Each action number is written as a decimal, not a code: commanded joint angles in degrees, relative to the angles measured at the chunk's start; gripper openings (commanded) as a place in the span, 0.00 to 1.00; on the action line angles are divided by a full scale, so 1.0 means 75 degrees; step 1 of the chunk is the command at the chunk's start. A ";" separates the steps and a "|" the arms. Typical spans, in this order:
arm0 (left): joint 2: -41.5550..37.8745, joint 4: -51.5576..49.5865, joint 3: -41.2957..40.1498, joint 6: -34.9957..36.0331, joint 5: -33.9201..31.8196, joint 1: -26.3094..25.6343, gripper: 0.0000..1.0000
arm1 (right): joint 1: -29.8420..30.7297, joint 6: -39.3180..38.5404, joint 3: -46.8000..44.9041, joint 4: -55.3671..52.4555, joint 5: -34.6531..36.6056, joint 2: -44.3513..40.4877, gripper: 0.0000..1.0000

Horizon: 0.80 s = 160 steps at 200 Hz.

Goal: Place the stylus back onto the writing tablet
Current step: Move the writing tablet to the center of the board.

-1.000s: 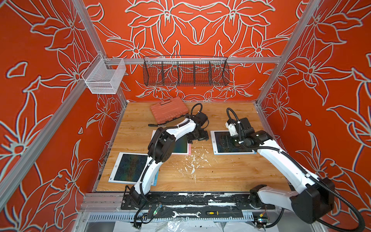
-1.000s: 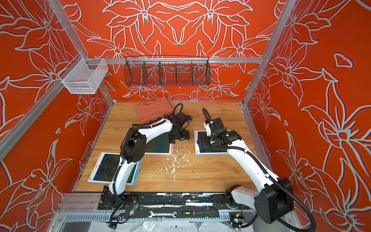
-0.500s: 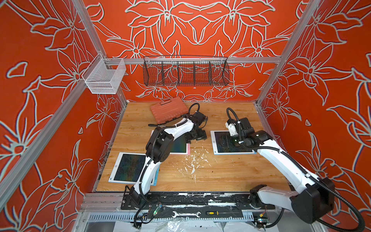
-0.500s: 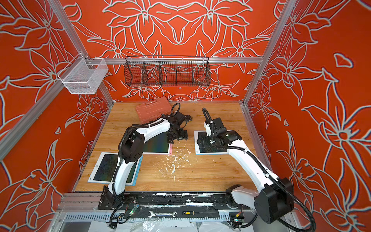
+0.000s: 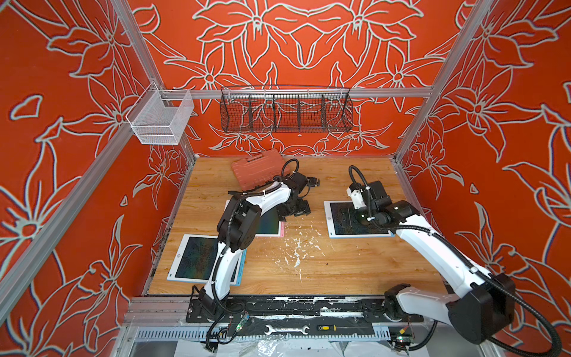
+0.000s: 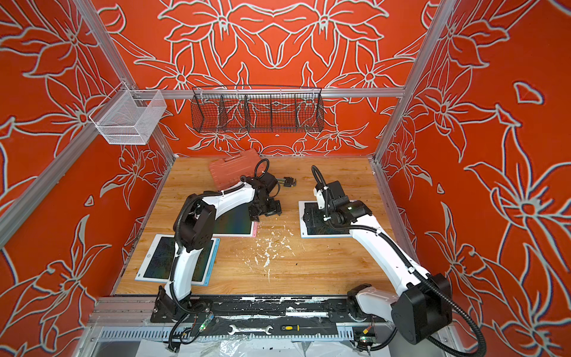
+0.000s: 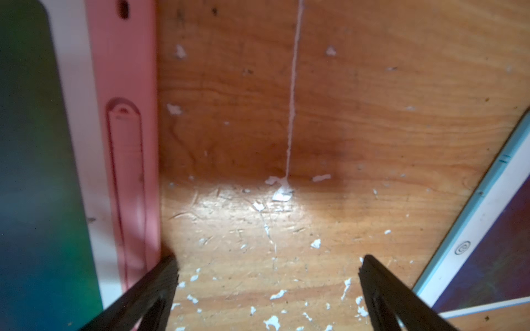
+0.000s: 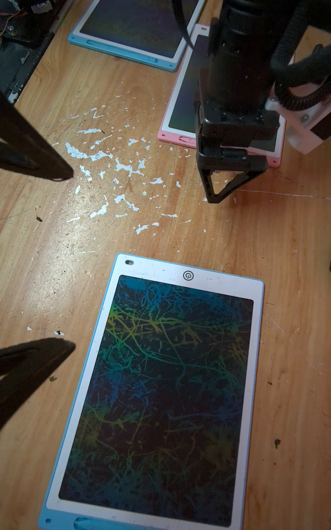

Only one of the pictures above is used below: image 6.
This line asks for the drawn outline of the blue framed tablet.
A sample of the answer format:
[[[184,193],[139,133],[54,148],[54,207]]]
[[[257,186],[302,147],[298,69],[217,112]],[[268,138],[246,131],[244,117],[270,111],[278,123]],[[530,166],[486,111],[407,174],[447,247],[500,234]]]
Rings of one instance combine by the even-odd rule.
[[[219,243],[219,238],[212,238],[199,254],[192,279],[194,286],[207,286],[209,284]],[[157,234],[144,257],[135,280],[165,284],[170,276],[174,254],[174,236]]]
[[[324,221],[318,203],[299,201],[300,233],[303,239],[351,238],[349,231],[336,230]]]

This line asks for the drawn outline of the pink framed writing tablet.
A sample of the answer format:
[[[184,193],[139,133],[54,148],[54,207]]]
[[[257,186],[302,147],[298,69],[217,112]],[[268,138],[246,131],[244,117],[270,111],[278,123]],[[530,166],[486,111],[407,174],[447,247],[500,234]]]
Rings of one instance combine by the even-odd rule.
[[[214,237],[255,237],[258,222],[251,220],[248,208],[248,204],[243,204],[218,217]]]

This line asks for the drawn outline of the blue framed front tablet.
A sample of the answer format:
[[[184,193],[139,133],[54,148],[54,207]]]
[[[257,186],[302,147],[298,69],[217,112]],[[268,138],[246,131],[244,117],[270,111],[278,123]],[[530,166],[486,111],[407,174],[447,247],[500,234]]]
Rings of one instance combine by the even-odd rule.
[[[199,254],[192,279],[194,286],[207,286],[209,284],[219,243],[219,238],[212,238]],[[165,284],[170,276],[174,254],[174,236],[157,234],[144,257],[135,280]]]

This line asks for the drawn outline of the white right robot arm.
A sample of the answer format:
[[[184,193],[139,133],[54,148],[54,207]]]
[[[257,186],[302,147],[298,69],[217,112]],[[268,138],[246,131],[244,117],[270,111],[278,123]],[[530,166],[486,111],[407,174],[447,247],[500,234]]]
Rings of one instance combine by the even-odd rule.
[[[331,228],[348,230],[381,267],[396,292],[395,297],[389,297],[379,289],[362,285],[353,296],[359,312],[391,322],[412,345],[427,340],[452,356],[463,356],[462,351],[434,336],[450,325],[453,315],[458,314],[477,341],[477,349],[472,355],[486,355],[486,339],[480,327],[453,300],[451,285],[443,275],[431,274],[402,250],[364,202],[349,199],[339,181],[327,183],[319,176],[313,193],[323,222]]]

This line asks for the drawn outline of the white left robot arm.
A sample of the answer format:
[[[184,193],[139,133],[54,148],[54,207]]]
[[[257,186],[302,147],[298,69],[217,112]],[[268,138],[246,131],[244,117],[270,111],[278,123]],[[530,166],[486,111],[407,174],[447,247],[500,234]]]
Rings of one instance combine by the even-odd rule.
[[[248,205],[250,219],[280,215],[281,205],[272,191],[279,185],[272,174],[242,177],[227,190],[190,195],[184,202],[173,225],[175,254],[165,286],[166,294],[175,304],[190,296],[192,277],[200,251],[214,234],[216,220],[240,205]]]

